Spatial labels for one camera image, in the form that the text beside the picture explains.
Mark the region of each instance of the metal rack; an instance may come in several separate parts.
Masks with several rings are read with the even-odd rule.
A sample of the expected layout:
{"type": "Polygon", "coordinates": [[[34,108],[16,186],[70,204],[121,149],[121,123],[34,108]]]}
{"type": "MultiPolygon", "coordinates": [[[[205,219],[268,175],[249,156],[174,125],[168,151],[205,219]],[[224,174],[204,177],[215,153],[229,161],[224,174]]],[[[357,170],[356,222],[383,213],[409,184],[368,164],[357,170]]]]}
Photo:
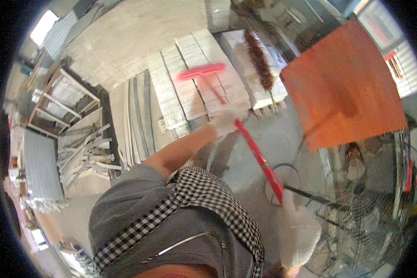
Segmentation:
{"type": "Polygon", "coordinates": [[[75,121],[76,119],[81,119],[82,113],[88,111],[90,108],[96,105],[100,107],[100,99],[96,97],[93,93],[91,93],[88,89],[86,89],[78,80],[76,80],[67,71],[65,71],[65,69],[63,69],[62,67],[59,67],[54,72],[48,84],[45,86],[44,91],[42,92],[42,95],[40,96],[37,104],[35,105],[35,108],[33,109],[31,113],[31,116],[29,117],[27,126],[57,139],[62,131],[71,127],[71,122],[75,121]],[[86,104],[83,108],[78,109],[78,111],[75,111],[73,110],[72,107],[68,107],[66,104],[62,103],[60,99],[53,97],[51,95],[52,91],[55,88],[57,81],[60,80],[61,78],[66,78],[72,84],[72,86],[74,86],[75,88],[83,92],[85,96],[90,97],[91,101],[88,104],[86,104]],[[69,120],[61,119],[55,115],[52,115],[49,111],[41,107],[42,104],[47,104],[50,102],[54,103],[59,108],[65,110],[67,114],[71,114],[72,118],[70,118],[69,120]],[[46,128],[43,128],[34,124],[33,121],[35,117],[37,117],[38,113],[44,115],[46,118],[49,118],[50,120],[55,121],[58,125],[61,125],[62,128],[60,129],[60,131],[58,131],[58,133],[55,134],[55,131],[50,131],[50,130],[47,130],[46,128]]]}

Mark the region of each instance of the white glove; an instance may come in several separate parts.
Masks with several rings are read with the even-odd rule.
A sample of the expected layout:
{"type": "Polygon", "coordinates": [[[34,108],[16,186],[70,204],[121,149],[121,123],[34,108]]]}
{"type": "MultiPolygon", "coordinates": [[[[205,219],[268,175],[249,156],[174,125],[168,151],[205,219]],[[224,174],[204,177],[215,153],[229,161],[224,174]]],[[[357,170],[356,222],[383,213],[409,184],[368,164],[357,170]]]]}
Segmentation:
{"type": "Polygon", "coordinates": [[[237,106],[225,104],[217,111],[213,119],[208,123],[216,130],[217,141],[222,141],[229,133],[235,132],[237,127],[235,120],[241,121],[247,118],[248,112],[240,110],[237,106]]]}
{"type": "Polygon", "coordinates": [[[277,217],[281,266],[306,264],[320,239],[320,223],[310,216],[303,205],[295,207],[294,193],[289,190],[283,192],[283,207],[279,209],[277,217]]]}

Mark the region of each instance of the brown feather duster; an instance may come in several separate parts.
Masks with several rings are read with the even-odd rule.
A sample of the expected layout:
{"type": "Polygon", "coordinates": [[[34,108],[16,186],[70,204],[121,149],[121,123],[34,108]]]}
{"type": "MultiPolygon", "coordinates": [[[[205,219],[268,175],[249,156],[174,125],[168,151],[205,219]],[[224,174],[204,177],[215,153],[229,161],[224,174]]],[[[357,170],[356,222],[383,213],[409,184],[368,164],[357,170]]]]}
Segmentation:
{"type": "Polygon", "coordinates": [[[249,29],[244,30],[244,39],[249,46],[250,60],[260,76],[261,86],[266,91],[272,90],[273,77],[270,74],[269,65],[267,64],[264,53],[259,47],[258,41],[253,36],[252,31],[249,29]]]}

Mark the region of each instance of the broom handle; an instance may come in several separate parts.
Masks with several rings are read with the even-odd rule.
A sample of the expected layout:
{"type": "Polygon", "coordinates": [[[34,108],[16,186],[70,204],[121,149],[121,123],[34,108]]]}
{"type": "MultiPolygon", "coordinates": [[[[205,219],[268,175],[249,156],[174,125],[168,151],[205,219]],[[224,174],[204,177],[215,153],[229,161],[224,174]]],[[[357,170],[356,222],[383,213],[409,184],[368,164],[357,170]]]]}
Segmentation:
{"type": "MultiPolygon", "coordinates": [[[[218,92],[213,88],[213,86],[210,84],[210,82],[203,78],[206,82],[207,86],[209,86],[210,90],[215,94],[215,96],[218,98],[220,103],[222,105],[226,104],[224,99],[218,94],[218,92]]],[[[247,146],[249,146],[250,150],[252,151],[254,157],[256,158],[256,161],[260,165],[261,169],[264,172],[265,177],[267,178],[267,181],[269,182],[270,186],[272,186],[273,192],[275,192],[275,195],[278,198],[278,202],[280,205],[283,205],[283,186],[278,181],[277,176],[275,175],[275,172],[273,171],[272,167],[267,162],[267,158],[261,153],[260,148],[253,140],[250,133],[245,129],[242,122],[238,119],[235,120],[235,125],[238,128],[239,133],[241,133],[242,137],[244,138],[245,142],[247,143],[247,146]]]]}

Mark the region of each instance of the gray shirt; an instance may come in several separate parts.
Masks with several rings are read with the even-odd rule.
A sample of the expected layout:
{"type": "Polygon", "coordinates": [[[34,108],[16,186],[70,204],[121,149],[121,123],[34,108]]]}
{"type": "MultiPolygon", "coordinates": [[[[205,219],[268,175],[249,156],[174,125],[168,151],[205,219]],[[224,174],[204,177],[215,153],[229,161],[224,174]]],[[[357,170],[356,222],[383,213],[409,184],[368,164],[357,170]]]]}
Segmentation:
{"type": "MultiPolygon", "coordinates": [[[[116,233],[160,204],[172,186],[166,187],[159,173],[149,165],[134,166],[129,179],[105,192],[91,211],[89,237],[93,253],[116,233]]],[[[200,264],[216,269],[218,276],[223,277],[223,256],[227,277],[250,276],[252,254],[217,214],[202,207],[178,208],[169,219],[111,265],[105,275],[131,278],[165,264],[200,264]],[[215,237],[205,235],[178,245],[149,263],[141,263],[173,244],[203,232],[215,233],[225,242],[226,248],[221,249],[215,237]]]]}

